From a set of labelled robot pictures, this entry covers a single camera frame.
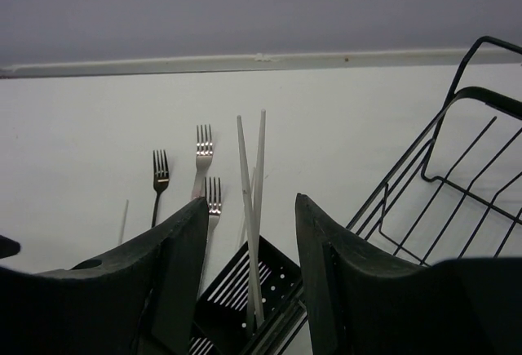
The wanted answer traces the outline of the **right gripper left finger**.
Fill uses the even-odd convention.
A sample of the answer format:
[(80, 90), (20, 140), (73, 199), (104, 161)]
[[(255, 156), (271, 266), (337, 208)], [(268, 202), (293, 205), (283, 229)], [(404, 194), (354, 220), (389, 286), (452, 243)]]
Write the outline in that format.
[(73, 268), (2, 268), (2, 353), (187, 353), (208, 224), (200, 197)]

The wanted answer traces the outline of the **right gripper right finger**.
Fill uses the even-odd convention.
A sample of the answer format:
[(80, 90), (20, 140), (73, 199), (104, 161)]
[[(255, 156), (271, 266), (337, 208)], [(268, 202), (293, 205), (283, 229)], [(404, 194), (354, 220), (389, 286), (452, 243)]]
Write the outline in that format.
[(424, 268), (295, 200), (315, 354), (518, 354), (521, 261), (446, 260)]

